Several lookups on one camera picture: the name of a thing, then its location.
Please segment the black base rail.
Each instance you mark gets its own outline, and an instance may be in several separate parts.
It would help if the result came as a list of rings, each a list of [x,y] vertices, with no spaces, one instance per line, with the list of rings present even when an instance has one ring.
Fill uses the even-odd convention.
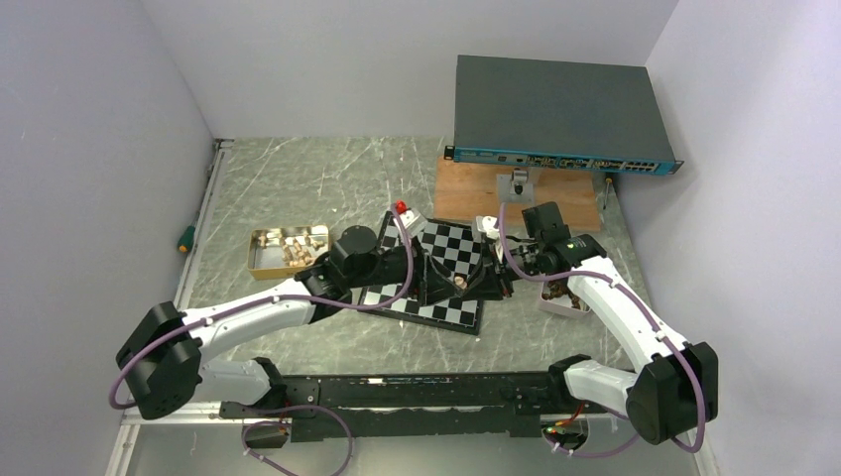
[[[538,437],[558,420],[602,416],[557,389],[546,371],[287,376],[285,393],[250,409],[224,402],[223,419],[279,419],[293,442],[327,438],[504,433]]]

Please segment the gold metal tin tray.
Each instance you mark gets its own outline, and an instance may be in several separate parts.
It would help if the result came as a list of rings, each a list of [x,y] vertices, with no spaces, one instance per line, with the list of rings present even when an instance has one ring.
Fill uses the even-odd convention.
[[[255,280],[292,277],[330,248],[326,225],[262,228],[249,239],[246,269]]]

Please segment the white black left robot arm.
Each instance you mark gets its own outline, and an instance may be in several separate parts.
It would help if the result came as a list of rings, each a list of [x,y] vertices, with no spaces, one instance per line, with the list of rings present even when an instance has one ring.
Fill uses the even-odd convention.
[[[356,289],[394,285],[396,299],[422,304],[464,292],[401,218],[394,223],[399,245],[383,248],[370,228],[348,228],[312,266],[248,297],[185,310],[172,301],[153,305],[115,357],[120,374],[109,391],[110,406],[157,419],[192,401],[231,401],[269,417],[286,398],[276,366],[267,358],[224,362],[220,354],[342,309],[363,310],[353,300]]]

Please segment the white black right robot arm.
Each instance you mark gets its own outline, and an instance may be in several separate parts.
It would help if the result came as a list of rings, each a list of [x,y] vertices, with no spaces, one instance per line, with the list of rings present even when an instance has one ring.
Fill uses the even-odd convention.
[[[715,350],[690,342],[658,317],[594,237],[570,233],[555,203],[522,215],[530,241],[516,249],[509,245],[503,212],[474,221],[494,267],[480,275],[500,285],[494,295],[503,297],[515,279],[563,284],[617,339],[633,366],[623,371],[584,355],[562,359],[549,369],[550,405],[569,412],[582,401],[594,403],[624,417],[649,444],[670,440],[686,452],[699,452],[706,425],[718,415]]]

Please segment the metal bracket with knob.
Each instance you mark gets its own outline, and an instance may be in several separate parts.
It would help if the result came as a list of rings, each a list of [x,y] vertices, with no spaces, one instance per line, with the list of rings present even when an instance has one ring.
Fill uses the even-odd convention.
[[[497,174],[496,184],[500,203],[535,205],[534,184],[527,170],[514,168],[507,174]]]

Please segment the pink plastic tray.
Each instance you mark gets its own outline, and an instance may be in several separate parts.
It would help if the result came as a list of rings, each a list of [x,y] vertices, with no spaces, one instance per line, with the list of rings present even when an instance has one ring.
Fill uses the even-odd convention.
[[[567,318],[582,318],[591,314],[591,308],[561,280],[541,285],[538,309]]]

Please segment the wooden board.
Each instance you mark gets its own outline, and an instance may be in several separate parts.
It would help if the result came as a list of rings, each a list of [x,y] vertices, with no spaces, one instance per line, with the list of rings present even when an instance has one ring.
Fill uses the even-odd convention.
[[[477,215],[496,215],[500,203],[497,176],[508,176],[506,166],[436,161],[433,217],[471,221]],[[586,172],[546,170],[537,172],[535,203],[555,202],[564,222],[578,231],[597,232],[601,220],[593,175]]]

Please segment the black and white chessboard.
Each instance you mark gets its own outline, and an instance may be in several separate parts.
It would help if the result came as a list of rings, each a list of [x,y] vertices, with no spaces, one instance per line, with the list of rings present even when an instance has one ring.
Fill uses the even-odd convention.
[[[479,244],[473,241],[471,229],[463,224],[431,219],[418,235],[422,247],[449,272],[467,277],[480,260]],[[438,327],[464,334],[480,332],[484,311],[482,300],[459,298],[421,306],[402,297],[392,304],[370,309],[370,314]]]

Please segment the blue grey network switch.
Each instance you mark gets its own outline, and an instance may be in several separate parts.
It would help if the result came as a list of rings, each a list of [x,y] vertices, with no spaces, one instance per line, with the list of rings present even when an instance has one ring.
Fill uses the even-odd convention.
[[[669,176],[681,167],[643,66],[461,55],[456,163]]]

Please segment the green orange screwdriver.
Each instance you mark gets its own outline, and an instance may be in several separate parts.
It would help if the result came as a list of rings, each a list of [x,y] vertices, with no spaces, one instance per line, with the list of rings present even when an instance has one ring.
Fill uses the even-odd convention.
[[[179,252],[189,253],[192,250],[194,246],[195,230],[196,227],[194,225],[188,225],[186,227],[177,242],[177,249]]]

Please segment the aluminium frame rail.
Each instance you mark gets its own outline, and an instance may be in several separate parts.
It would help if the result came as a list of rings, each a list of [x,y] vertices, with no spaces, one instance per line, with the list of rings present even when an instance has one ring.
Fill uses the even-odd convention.
[[[161,337],[179,338],[181,335],[186,335],[187,331],[182,331],[183,324],[181,323],[182,312],[178,311],[178,304],[183,304],[189,301],[192,293],[192,287],[195,281],[195,273],[200,261],[202,249],[201,247],[206,241],[207,232],[205,231],[206,223],[212,217],[215,206],[215,194],[220,190],[224,175],[226,174],[227,162],[229,160],[230,152],[234,145],[233,139],[215,139],[213,145],[214,156],[210,163],[207,172],[207,185],[202,199],[199,211],[196,213],[190,225],[196,227],[194,236],[194,246],[189,253],[185,253],[186,261],[180,276],[180,283],[178,284],[174,301],[167,301],[161,304],[154,305],[147,315],[141,319],[140,330],[141,338],[138,350],[141,351],[150,344],[154,344]],[[116,383],[111,386],[109,390],[108,399],[109,405],[122,412],[121,417],[133,416],[139,414],[142,402],[140,397],[136,397],[133,391],[130,392],[129,400],[125,403],[118,402],[117,392],[124,384],[126,390],[131,391],[127,384],[127,380],[122,376],[118,376]],[[112,450],[105,475],[126,475],[131,453],[134,448],[140,423],[125,423],[121,422],[118,431],[117,441]]]

